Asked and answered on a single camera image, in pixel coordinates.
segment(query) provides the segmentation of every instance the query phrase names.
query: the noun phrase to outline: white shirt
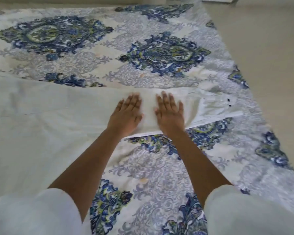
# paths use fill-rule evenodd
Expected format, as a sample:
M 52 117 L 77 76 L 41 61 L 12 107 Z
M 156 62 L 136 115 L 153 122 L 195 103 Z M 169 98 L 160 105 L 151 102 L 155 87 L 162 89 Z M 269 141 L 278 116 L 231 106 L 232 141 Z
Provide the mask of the white shirt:
M 294 214 L 278 204 L 224 185 L 208 196 L 209 235 L 294 235 Z M 0 235 L 77 235 L 82 221 L 72 198 L 60 189 L 34 197 L 0 197 Z

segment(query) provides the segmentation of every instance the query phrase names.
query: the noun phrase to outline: bedspread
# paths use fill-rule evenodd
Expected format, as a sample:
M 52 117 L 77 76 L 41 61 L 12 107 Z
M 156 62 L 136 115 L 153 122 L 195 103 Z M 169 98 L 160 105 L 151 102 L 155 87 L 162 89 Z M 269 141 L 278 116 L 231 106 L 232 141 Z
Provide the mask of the bedspread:
M 189 136 L 242 193 L 294 212 L 294 169 L 200 1 L 2 10 L 0 71 L 73 87 L 200 87 L 231 94 L 243 116 L 191 128 Z M 206 234 L 206 223 L 175 146 L 153 135 L 119 143 L 83 233 Z

